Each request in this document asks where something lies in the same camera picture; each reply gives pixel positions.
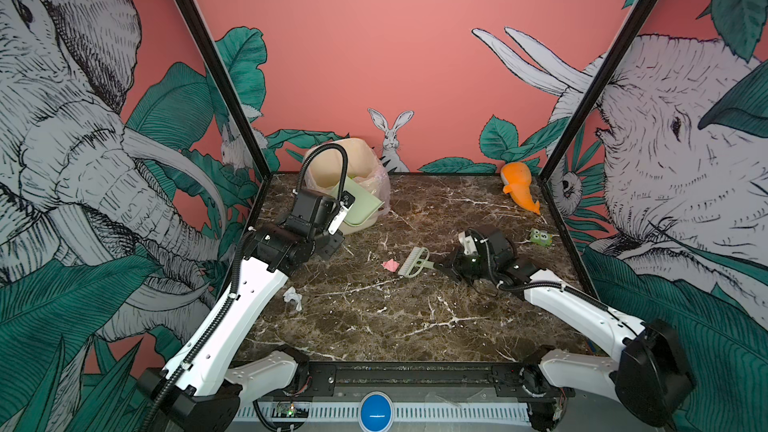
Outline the pale green dustpan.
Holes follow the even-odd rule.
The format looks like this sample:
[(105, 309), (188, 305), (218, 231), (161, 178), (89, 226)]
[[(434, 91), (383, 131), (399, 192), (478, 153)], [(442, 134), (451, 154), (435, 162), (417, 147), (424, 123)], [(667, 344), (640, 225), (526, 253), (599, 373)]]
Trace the pale green dustpan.
[(347, 177), (344, 182), (344, 196), (347, 195), (353, 196), (354, 201), (340, 225), (340, 230), (345, 235), (372, 226), (384, 205), (381, 199), (350, 177)]

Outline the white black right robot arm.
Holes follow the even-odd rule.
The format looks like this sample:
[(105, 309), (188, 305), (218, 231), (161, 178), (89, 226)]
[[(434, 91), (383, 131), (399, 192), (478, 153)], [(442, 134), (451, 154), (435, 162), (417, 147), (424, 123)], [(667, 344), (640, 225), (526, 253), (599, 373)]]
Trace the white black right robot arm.
[(678, 332), (661, 319), (644, 321), (573, 287), (555, 272), (518, 254), (491, 226), (468, 229), (436, 262), (456, 282), (491, 283), (497, 291), (554, 315), (591, 340), (605, 358), (552, 349), (533, 367), (551, 387), (573, 388), (622, 404), (653, 427), (672, 423), (696, 387)]

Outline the pale green hand brush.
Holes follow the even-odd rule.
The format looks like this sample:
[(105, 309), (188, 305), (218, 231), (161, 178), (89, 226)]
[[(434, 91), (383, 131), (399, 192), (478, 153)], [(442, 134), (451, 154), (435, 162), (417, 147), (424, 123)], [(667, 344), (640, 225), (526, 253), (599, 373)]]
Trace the pale green hand brush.
[(400, 277), (414, 278), (426, 270), (434, 270), (435, 264), (430, 260), (430, 251), (426, 247), (414, 247), (407, 259), (397, 271)]

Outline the cream plastic trash bin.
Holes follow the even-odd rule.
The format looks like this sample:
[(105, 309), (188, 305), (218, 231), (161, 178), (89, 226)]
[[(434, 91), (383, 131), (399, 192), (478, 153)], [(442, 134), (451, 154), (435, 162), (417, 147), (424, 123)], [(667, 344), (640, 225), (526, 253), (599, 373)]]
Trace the cream plastic trash bin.
[[(389, 175), (373, 149), (362, 139), (345, 138), (336, 141), (348, 157), (347, 177), (372, 192), (384, 202), (377, 220), (390, 211), (391, 185)], [(309, 189), (333, 197), (337, 194), (342, 157), (332, 149), (322, 152), (308, 166), (303, 184)]]

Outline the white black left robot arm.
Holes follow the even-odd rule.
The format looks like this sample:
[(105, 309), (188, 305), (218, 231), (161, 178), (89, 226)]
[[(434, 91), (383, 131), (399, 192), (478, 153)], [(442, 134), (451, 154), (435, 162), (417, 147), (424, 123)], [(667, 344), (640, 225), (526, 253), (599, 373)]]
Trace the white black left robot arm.
[(299, 360), (282, 350), (246, 366), (230, 363), (290, 275), (313, 255), (329, 258), (341, 245), (340, 226), (355, 201), (348, 191), (299, 191), (286, 219), (244, 233), (230, 285), (204, 322), (163, 368), (140, 377), (138, 388), (152, 403), (140, 430), (156, 430), (157, 416), (164, 415), (184, 431), (224, 431), (242, 401), (294, 382)]

